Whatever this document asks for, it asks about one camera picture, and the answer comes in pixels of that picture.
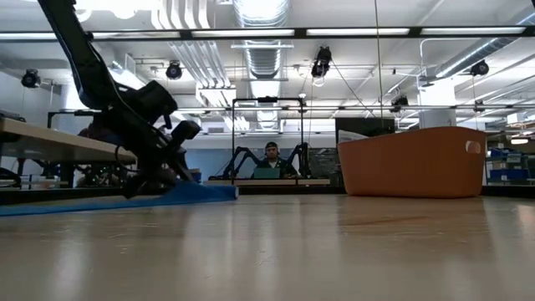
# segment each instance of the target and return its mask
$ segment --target orange plastic basket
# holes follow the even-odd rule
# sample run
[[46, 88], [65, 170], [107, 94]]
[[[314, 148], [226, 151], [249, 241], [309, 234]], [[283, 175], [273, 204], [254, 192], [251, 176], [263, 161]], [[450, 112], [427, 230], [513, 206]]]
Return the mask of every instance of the orange plastic basket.
[[351, 196], [457, 198], [482, 190], [486, 135], [440, 127], [338, 144]]

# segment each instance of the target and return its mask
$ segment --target ceiling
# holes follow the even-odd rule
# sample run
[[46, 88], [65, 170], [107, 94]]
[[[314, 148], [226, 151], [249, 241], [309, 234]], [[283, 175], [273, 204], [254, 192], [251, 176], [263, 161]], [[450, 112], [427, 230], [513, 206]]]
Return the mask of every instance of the ceiling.
[[[289, 27], [357, 27], [375, 26], [375, 2], [373, 0], [290, 0], [288, 15]], [[531, 0], [377, 0], [377, 17], [380, 26], [420, 26], [420, 25], [505, 25], [514, 24], [515, 18], [532, 13]], [[214, 28], [235, 28], [232, 5], [221, 5], [209, 1], [208, 19]], [[124, 30], [150, 29], [150, 12], [140, 11], [133, 18], [118, 19], [111, 12], [94, 12], [83, 23], [87, 30]], [[24, 0], [0, 0], [0, 28], [4, 31], [49, 31], [50, 27], [36, 2]], [[416, 73], [423, 64], [434, 67], [455, 57], [476, 43], [476, 39], [427, 41], [420, 57], [420, 40], [417, 39], [376, 39], [350, 40], [288, 40], [293, 48], [283, 51], [284, 77], [281, 96], [295, 97], [305, 93], [309, 105], [356, 105], [357, 100], [349, 87], [366, 105], [376, 104], [377, 99], [391, 87], [398, 84], [404, 75]], [[248, 93], [245, 58], [242, 50], [231, 49], [233, 43], [240, 41], [218, 41], [217, 47], [227, 74], [237, 86], [238, 96]], [[325, 77], [322, 87], [312, 86], [309, 72], [313, 56], [318, 47], [328, 45], [333, 54], [331, 70]], [[136, 59], [138, 74], [149, 79], [158, 79], [176, 97], [179, 106], [200, 105], [192, 100], [196, 82], [188, 74], [180, 80], [167, 80], [163, 70], [168, 62], [176, 59], [170, 47], [163, 42], [138, 43], [98, 43], [99, 48], [112, 49], [115, 54], [130, 54]], [[505, 49], [487, 58], [491, 73], [485, 78], [476, 78], [477, 85], [472, 88], [471, 77], [456, 79], [456, 100], [459, 103], [472, 101], [475, 97], [492, 91], [508, 91], [516, 88], [516, 82], [526, 79], [522, 84], [530, 84], [507, 97], [495, 99], [497, 103], [514, 103], [519, 99], [535, 97], [535, 82], [527, 79], [535, 74], [535, 60], [527, 60], [507, 72], [491, 76], [507, 66], [528, 58], [535, 49], [535, 39], [522, 38]], [[378, 57], [382, 68], [376, 69]], [[4, 70], [12, 74], [23, 74], [30, 64], [49, 62], [53, 68], [39, 70], [44, 78], [54, 79], [66, 84], [70, 80], [70, 70], [65, 68], [66, 58], [57, 43], [0, 43], [0, 61]], [[150, 67], [161, 67], [158, 74], [150, 72]], [[404, 93], [411, 103], [416, 103], [417, 88], [414, 78], [404, 83]], [[385, 101], [393, 95], [385, 95]], [[334, 112], [317, 112], [314, 118], [329, 118]], [[502, 110], [488, 116], [504, 116], [510, 110]], [[283, 113], [286, 117], [296, 117], [295, 113]], [[354, 113], [339, 112], [339, 115]], [[459, 112], [460, 115], [473, 115], [471, 111]]]

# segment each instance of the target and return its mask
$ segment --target ventilation duct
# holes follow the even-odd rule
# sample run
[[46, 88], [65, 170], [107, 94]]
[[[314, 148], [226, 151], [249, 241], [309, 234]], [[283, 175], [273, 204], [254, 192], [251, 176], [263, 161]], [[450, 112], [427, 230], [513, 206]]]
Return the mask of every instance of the ventilation duct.
[[[289, 0], [234, 0], [234, 12], [243, 28], [283, 27], [288, 19]], [[245, 41], [246, 45], [280, 45], [280, 40]], [[245, 59], [254, 97], [278, 96], [281, 77], [281, 49], [247, 48]], [[272, 129], [277, 124], [277, 112], [257, 114], [258, 124], [263, 129]]]
[[[518, 22], [517, 25], [527, 26], [535, 24], [535, 13], [530, 10], [529, 16]], [[492, 40], [482, 40], [472, 45], [468, 50], [463, 51], [453, 59], [443, 63], [435, 69], [435, 76], [439, 79], [449, 78], [481, 62], [484, 58], [505, 48], [519, 38], [493, 38]]]

